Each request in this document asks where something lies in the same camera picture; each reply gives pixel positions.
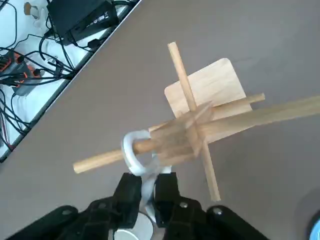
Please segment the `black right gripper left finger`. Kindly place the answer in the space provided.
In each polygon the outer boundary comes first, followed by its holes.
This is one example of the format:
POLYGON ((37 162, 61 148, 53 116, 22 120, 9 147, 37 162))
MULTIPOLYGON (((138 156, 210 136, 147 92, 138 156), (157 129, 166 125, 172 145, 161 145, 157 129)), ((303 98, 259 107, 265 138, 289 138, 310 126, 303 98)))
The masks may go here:
POLYGON ((79 211, 60 206, 9 236, 10 240, 111 240, 119 228, 132 228, 142 198, 142 179, 124 173, 112 196, 79 211))

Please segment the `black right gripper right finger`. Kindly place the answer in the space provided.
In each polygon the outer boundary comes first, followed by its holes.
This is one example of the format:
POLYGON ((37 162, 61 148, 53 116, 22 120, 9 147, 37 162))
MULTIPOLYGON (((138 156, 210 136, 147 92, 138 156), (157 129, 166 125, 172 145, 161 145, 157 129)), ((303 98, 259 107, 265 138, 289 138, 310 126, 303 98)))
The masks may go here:
POLYGON ((223 205, 203 210, 183 197, 176 173, 161 173, 155 181, 153 206, 164 240, 264 240, 265 235, 223 205))

